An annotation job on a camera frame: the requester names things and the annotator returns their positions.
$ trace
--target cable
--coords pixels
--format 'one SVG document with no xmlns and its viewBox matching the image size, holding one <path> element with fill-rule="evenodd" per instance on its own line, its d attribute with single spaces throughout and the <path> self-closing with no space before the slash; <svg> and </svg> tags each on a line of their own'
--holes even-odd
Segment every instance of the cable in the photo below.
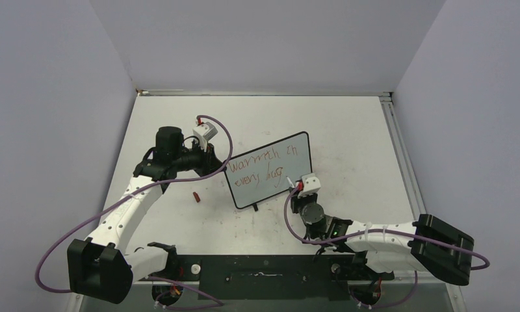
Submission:
<svg viewBox="0 0 520 312">
<path fill-rule="evenodd" d="M 377 288 L 374 288 L 373 290 L 371 290 L 373 288 L 373 286 L 375 286 L 375 283 L 378 281 L 378 279 L 374 279 L 371 281 L 371 284 L 369 284 L 369 287 L 367 287 L 367 289 L 371 292 L 374 292 L 377 290 Z"/>
<path fill-rule="evenodd" d="M 181 277 L 183 276 L 183 267 L 179 267 L 179 275 L 177 277 L 177 280 L 179 280 Z M 176 292 L 178 294 L 178 296 L 180 295 L 179 293 L 179 290 L 176 288 L 176 285 L 175 284 L 172 284 L 172 286 L 170 287 L 170 290 L 174 290 L 174 292 Z"/>
<path fill-rule="evenodd" d="M 190 310 L 198 310 L 198 309 L 208 309 L 210 307 L 221 307 L 224 305 L 224 303 L 219 300 L 219 299 L 216 299 L 215 297 L 207 294 L 206 292 L 203 292 L 203 291 L 200 291 L 198 290 L 197 288 L 193 288 L 191 286 L 188 286 L 188 285 L 185 285 L 184 283 L 180 283 L 178 281 L 173 281 L 171 279 L 168 279 L 168 278 L 158 278 L 158 277 L 155 277 L 155 276 L 150 276 L 147 278 L 147 280 L 149 281 L 165 281 L 167 283 L 172 283 L 172 285 L 178 285 L 184 289 L 187 289 L 189 291 L 192 291 L 194 293 L 197 293 L 197 294 L 200 294 L 201 296 L 204 296 L 204 297 L 207 297 L 208 299 L 216 302 L 216 304 L 207 304 L 207 305 L 199 305 L 197 307 L 172 307 L 172 306 L 166 306 L 167 309 L 169 310 L 174 310 L 174 311 L 190 311 Z M 159 301 L 159 299 L 161 299 L 164 295 L 168 294 L 170 291 L 165 291 L 163 292 L 162 294 L 158 295 L 155 299 L 155 303 L 157 303 Z"/>
<path fill-rule="evenodd" d="M 231 160 L 231 156 L 233 155 L 233 141 L 231 139 L 231 135 L 229 134 L 229 131 L 228 129 L 221 123 L 219 122 L 216 118 L 213 118 L 213 117 L 210 117 L 210 116 L 207 116 L 207 115 L 199 115 L 197 116 L 197 119 L 198 118 L 206 118 L 206 119 L 210 119 L 212 120 L 213 122 L 215 122 L 216 124 L 218 124 L 223 130 L 224 132 L 226 132 L 226 135 L 227 135 L 227 139 L 229 140 L 229 155 L 227 156 L 227 159 L 222 163 L 222 165 L 220 166 L 220 168 L 218 168 L 216 171 L 214 171 L 213 173 L 211 174 L 207 174 L 203 177 L 193 177 L 193 178 L 187 178 L 187 179 L 171 179 L 171 180 L 163 180 L 163 181 L 157 181 L 157 182 L 154 182 L 154 183 L 151 183 L 149 185 L 146 185 L 138 190 L 135 190 L 133 191 L 132 193 L 130 193 L 129 195 L 127 195 L 126 197 L 122 198 L 121 200 L 117 201 L 116 203 L 114 203 L 113 205 L 111 205 L 109 208 L 103 210 L 102 212 L 96 214 L 95 216 L 89 218 L 88 220 L 80 223 L 79 225 L 77 225 L 76 227 L 74 227 L 73 229 L 71 229 L 69 232 L 67 232 L 65 235 L 63 235 L 59 240 L 57 240 L 56 242 L 53 243 L 53 245 L 51 245 L 51 247 L 49 247 L 49 249 L 45 252 L 45 254 L 42 256 L 42 258 L 40 259 L 40 261 L 38 262 L 38 265 L 36 266 L 36 270 L 34 271 L 34 280 L 36 282 L 36 284 L 43 290 L 45 291 L 49 291 L 50 293 L 56 293 L 56 294 L 66 294 L 66 293 L 71 293 L 71 290 L 70 289 L 56 289 L 56 288 L 52 288 L 52 287 L 49 287 L 49 286 L 46 286 L 44 285 L 44 283 L 42 283 L 42 280 L 40 279 L 40 270 L 42 269 L 42 266 L 44 265 L 44 262 L 46 261 L 46 259 L 49 257 L 49 255 L 51 254 L 51 252 L 53 252 L 53 250 L 55 248 L 57 248 L 57 246 L 59 246 L 64 240 L 66 240 L 70 235 L 73 235 L 76 231 L 78 231 L 79 229 L 83 228 L 84 226 L 86 226 L 87 224 L 91 223 L 92 221 L 94 220 L 97 220 L 99 218 L 101 218 L 101 216 L 103 215 L 106 215 L 107 213 L 115 210 L 118 206 L 120 206 L 123 202 L 126 202 L 127 200 L 129 200 L 130 198 L 132 198 L 132 196 L 135 196 L 141 192 L 143 192 L 144 190 L 147 190 L 147 189 L 150 189 L 151 187 L 155 187 L 157 185 L 161 185 L 161 184 L 166 184 L 166 183 L 177 183 L 177 182 L 193 182 L 193 181 L 201 181 L 201 180 L 204 180 L 204 179 L 208 179 L 210 177 L 213 177 L 215 176 L 216 174 L 219 174 L 220 172 L 222 172 L 224 170 L 224 168 L 228 165 L 229 161 Z"/>
<path fill-rule="evenodd" d="M 287 196 L 287 199 L 285 200 L 285 208 L 283 210 L 283 216 L 285 217 L 285 224 L 287 225 L 287 229 L 289 229 L 291 234 L 294 237 L 296 237 L 296 239 L 298 239 L 299 241 L 301 241 L 301 242 L 303 242 L 305 244 L 323 245 L 323 244 L 329 244 L 331 242 L 337 242 L 337 241 L 346 240 L 346 239 L 349 239 L 350 237 L 356 237 L 356 236 L 360 236 L 360 235 L 364 235 L 365 234 L 366 231 L 360 231 L 360 232 L 357 232 L 357 233 L 347 234 L 347 235 L 344 235 L 344 236 L 335 237 L 333 239 L 326 239 L 326 240 L 320 240 L 320 241 L 319 240 L 305 240 L 305 239 L 301 238 L 298 234 L 296 234 L 295 231 L 293 231 L 293 229 L 291 227 L 291 224 L 289 223 L 289 217 L 287 216 L 287 210 L 288 210 L 287 207 L 289 206 L 289 201 L 291 200 L 291 197 L 294 195 L 294 193 L 296 193 L 296 191 L 298 191 L 298 187 L 294 188 L 291 191 L 291 193 Z M 370 229 L 370 230 L 367 231 L 367 233 L 382 233 L 383 231 L 384 231 L 383 229 Z M 441 241 L 435 240 L 435 239 L 430 239 L 428 237 L 423 237 L 423 236 L 420 236 L 420 235 L 409 234 L 409 233 L 401 232 L 401 231 L 394 231 L 392 229 L 387 229 L 385 232 L 386 233 L 390 233 L 390 234 L 410 237 L 410 238 L 413 238 L 413 239 L 418 239 L 420 241 L 429 242 L 431 244 L 435 244 L 435 245 L 438 245 L 438 246 L 446 247 L 446 248 L 449 248 L 451 250 L 455 250 L 457 252 L 461 252 L 463 254 L 467 254 L 467 255 L 479 258 L 480 260 L 482 260 L 484 262 L 484 264 L 483 265 L 478 265 L 478 266 L 472 266 L 471 270 L 473 270 L 473 271 L 474 270 L 482 270 L 484 268 L 489 267 L 489 260 L 486 257 L 484 257 L 483 255 L 481 255 L 481 254 L 479 254 L 477 252 L 473 252 L 473 251 L 467 250 L 465 248 L 460 248 L 460 247 L 457 247 L 457 246 L 446 244 L 445 242 L 441 242 Z"/>
<path fill-rule="evenodd" d="M 345 283 L 346 286 L 343 287 L 343 284 L 341 283 L 341 281 L 339 280 L 339 273 L 335 272 L 335 282 L 337 283 L 337 286 L 342 289 L 345 293 L 350 293 L 350 289 L 347 289 L 348 288 L 348 282 L 347 281 L 342 281 Z"/>
<path fill-rule="evenodd" d="M 323 254 L 325 252 L 325 247 L 321 247 L 319 248 L 316 252 L 315 252 L 315 255 L 313 255 L 312 257 L 312 262 L 315 262 L 317 260 L 317 257 L 320 256 L 321 254 Z"/>
<path fill-rule="evenodd" d="M 184 138 L 184 139 L 183 139 L 183 142 L 185 142 L 185 141 L 186 141 L 187 139 L 189 139 L 189 138 L 194 138 L 195 140 L 197 140 L 197 142 L 199 142 L 199 138 L 196 137 L 196 136 L 194 136 L 194 135 L 191 135 L 191 136 L 188 136 L 187 138 Z"/>
<path fill-rule="evenodd" d="M 377 288 L 375 288 L 375 291 L 377 291 L 377 289 L 381 289 L 380 288 L 380 285 L 382 284 L 382 278 L 379 278 L 379 285 L 377 285 Z"/>
<path fill-rule="evenodd" d="M 417 290 L 418 284 L 419 284 L 419 275 L 417 274 L 417 271 L 415 271 L 415 283 L 413 284 L 413 288 L 411 288 L 411 290 L 409 291 L 409 294 L 407 296 L 403 297 L 401 300 L 392 302 L 390 304 L 378 304 L 378 305 L 371 306 L 368 304 L 364 304 L 363 302 L 360 302 L 358 299 L 356 299 L 356 297 L 354 297 L 354 295 L 353 295 L 353 292 L 350 293 L 350 296 L 358 303 L 358 306 L 366 307 L 370 310 L 371 309 L 384 309 L 387 307 L 395 307 L 397 305 L 399 306 L 400 304 L 403 304 L 404 302 L 408 301 L 413 296 L 415 291 Z"/>
</svg>

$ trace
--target white wall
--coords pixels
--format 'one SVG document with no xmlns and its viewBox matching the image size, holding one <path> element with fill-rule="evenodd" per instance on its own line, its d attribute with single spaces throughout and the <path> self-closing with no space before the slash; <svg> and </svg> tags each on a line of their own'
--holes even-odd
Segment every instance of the white wall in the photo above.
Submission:
<svg viewBox="0 0 520 312">
<path fill-rule="evenodd" d="M 394 101 L 429 213 L 492 265 L 470 311 L 520 311 L 520 1 L 448 0 Z"/>
<path fill-rule="evenodd" d="M 34 268 L 103 207 L 135 92 L 88 1 L 17 2 L 0 1 L 0 311 L 64 311 Z M 52 287 L 68 287 L 66 246 Z"/>
<path fill-rule="evenodd" d="M 91 0 L 142 89 L 394 90 L 444 0 Z"/>
</svg>

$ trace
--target small whiteboard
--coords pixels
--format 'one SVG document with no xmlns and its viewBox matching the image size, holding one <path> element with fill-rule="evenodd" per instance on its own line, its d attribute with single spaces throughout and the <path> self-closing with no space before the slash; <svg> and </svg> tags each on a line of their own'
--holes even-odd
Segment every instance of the small whiteboard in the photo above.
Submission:
<svg viewBox="0 0 520 312">
<path fill-rule="evenodd" d="M 312 172 L 308 133 L 300 132 L 231 158 L 226 179 L 238 209 L 289 189 Z"/>
</svg>

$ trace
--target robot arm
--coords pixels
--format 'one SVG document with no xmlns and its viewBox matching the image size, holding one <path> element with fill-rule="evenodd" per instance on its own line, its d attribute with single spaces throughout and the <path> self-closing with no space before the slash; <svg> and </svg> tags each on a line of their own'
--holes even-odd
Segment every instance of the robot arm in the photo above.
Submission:
<svg viewBox="0 0 520 312">
<path fill-rule="evenodd" d="M 211 123 L 199 123 L 194 129 L 190 149 L 183 145 L 180 128 L 162 127 L 155 147 L 136 166 L 133 177 L 122 195 L 132 198 L 113 210 L 85 240 L 75 239 L 67 249 L 70 289 L 112 303 L 120 303 L 133 282 L 151 273 L 172 269 L 176 247 L 149 243 L 123 256 L 132 234 L 149 210 L 164 194 L 168 184 L 161 184 L 138 194 L 155 181 L 176 178 L 178 172 L 194 170 L 206 176 L 222 165 L 208 141 L 217 134 Z"/>
<path fill-rule="evenodd" d="M 328 216 L 317 203 L 317 192 L 321 188 L 319 178 L 315 174 L 305 175 L 299 185 L 302 189 L 299 187 L 300 191 L 291 198 L 291 209 L 293 213 L 300 214 L 306 226 L 305 238 L 326 240 L 363 233 L 323 246 L 336 252 L 352 252 L 365 257 L 365 266 L 375 273 L 428 271 L 447 283 L 468 285 L 470 255 L 386 231 L 419 235 L 472 251 L 474 240 L 464 232 L 430 214 L 422 214 L 417 221 L 402 224 L 372 224 Z M 380 232 L 367 232 L 373 229 Z"/>
</svg>

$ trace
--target red handwriting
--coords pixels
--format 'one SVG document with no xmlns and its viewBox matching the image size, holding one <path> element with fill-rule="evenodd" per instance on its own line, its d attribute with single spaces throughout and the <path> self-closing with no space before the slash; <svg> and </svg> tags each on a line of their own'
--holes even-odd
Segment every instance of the red handwriting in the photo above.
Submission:
<svg viewBox="0 0 520 312">
<path fill-rule="evenodd" d="M 281 183 L 281 175 L 283 173 L 283 167 L 277 167 L 277 169 L 270 171 L 270 163 L 268 162 L 268 172 L 266 175 L 266 181 L 269 179 L 275 179 L 276 177 L 279 177 L 277 185 L 274 185 L 275 188 L 279 187 L 279 184 Z"/>
<path fill-rule="evenodd" d="M 258 183 L 260 183 L 260 175 L 259 174 L 251 174 L 246 177 L 242 177 L 235 182 L 235 185 L 240 187 L 241 185 L 247 185 L 252 181 L 256 181 L 256 186 L 258 187 Z"/>
<path fill-rule="evenodd" d="M 268 150 L 266 149 L 260 155 L 251 156 L 242 161 L 235 161 L 233 163 L 230 163 L 229 169 L 231 170 L 231 172 L 236 172 L 236 171 L 239 171 L 241 169 L 248 167 L 250 164 L 255 164 L 255 163 L 258 163 L 259 161 L 270 161 L 275 158 L 280 159 L 281 157 L 279 156 L 279 153 L 272 147 L 272 149 L 268 149 Z"/>
<path fill-rule="evenodd" d="M 298 152 L 296 151 L 296 147 L 289 145 L 287 146 L 287 155 L 298 155 Z"/>
</svg>

